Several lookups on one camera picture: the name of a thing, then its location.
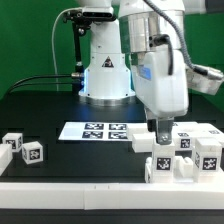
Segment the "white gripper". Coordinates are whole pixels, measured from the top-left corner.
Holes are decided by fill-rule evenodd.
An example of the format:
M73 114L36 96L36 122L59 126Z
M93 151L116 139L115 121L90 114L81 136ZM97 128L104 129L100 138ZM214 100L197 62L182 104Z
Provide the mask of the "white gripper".
M189 105L182 52L173 50L171 75L168 74L167 47L158 47L151 52L131 53L130 66L136 96L149 109L145 112L148 131L156 131L158 144L170 145L174 119L167 117L185 115Z

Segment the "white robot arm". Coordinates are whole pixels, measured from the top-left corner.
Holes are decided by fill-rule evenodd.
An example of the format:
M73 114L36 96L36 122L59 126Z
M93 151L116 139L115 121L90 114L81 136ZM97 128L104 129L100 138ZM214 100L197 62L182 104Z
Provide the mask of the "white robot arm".
M80 95L93 101L135 96L161 145L172 142L173 119L188 110L190 88L213 94L216 69L191 62L183 36L187 13L201 0L78 0L91 29L90 64Z

